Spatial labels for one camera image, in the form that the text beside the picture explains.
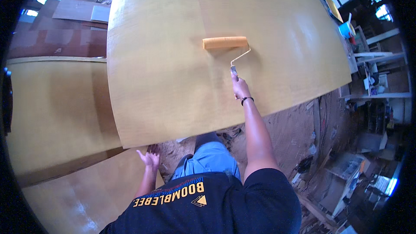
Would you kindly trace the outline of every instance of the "yellow logo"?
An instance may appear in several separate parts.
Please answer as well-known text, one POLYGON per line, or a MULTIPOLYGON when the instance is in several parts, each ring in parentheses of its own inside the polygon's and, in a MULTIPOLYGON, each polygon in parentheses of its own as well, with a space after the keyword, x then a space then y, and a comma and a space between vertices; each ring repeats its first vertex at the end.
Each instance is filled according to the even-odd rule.
POLYGON ((207 200, 205 199, 205 195, 201 195, 201 196, 196 197, 196 199, 193 200, 191 203, 193 205, 202 207, 202 206, 207 205, 207 200))

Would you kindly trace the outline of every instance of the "bucket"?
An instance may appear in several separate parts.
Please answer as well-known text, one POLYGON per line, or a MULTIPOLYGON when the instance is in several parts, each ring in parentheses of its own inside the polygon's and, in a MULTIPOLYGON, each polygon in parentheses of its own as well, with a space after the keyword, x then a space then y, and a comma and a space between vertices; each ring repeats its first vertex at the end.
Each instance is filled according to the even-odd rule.
POLYGON ((349 35, 350 33, 352 34, 352 36, 355 36, 355 29, 354 27, 351 25, 351 22, 347 21, 344 24, 340 25, 338 27, 338 29, 340 30, 341 35, 344 38, 350 38, 351 36, 349 35))

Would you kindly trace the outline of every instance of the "table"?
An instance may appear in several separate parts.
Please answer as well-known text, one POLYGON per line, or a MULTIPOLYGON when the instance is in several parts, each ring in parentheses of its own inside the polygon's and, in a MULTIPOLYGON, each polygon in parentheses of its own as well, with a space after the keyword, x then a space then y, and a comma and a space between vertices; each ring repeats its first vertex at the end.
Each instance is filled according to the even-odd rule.
POLYGON ((320 0, 113 0, 107 68, 123 147, 244 121, 229 69, 246 49, 207 51, 204 38, 247 37, 235 65, 262 116, 349 83, 332 22, 320 0))

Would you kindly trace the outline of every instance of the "hand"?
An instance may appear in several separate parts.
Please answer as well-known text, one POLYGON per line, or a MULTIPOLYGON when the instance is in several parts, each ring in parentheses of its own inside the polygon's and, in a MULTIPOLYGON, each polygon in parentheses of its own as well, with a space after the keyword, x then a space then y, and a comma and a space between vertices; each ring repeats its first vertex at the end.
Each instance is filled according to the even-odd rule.
POLYGON ((146 167, 150 167, 153 170, 157 170, 159 168, 160 153, 157 145, 150 145, 144 155, 140 152, 140 150, 136 150, 136 152, 140 155, 140 158, 143 160, 146 167))
POLYGON ((237 81, 237 75, 234 73, 231 73, 231 79, 232 90, 234 91, 234 96, 236 100, 242 99, 244 97, 251 97, 250 91, 248 90, 248 85, 243 79, 238 78, 237 81))

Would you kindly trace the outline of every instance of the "blue shorts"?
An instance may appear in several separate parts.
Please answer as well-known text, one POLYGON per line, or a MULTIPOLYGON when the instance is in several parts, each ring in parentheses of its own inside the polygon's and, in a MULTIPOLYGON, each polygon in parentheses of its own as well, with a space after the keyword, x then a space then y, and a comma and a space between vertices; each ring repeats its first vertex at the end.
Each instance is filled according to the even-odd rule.
POLYGON ((206 172, 229 173, 241 181, 237 161, 223 143, 216 141, 201 145, 192 158, 185 158, 184 164, 176 168, 172 180, 206 172))

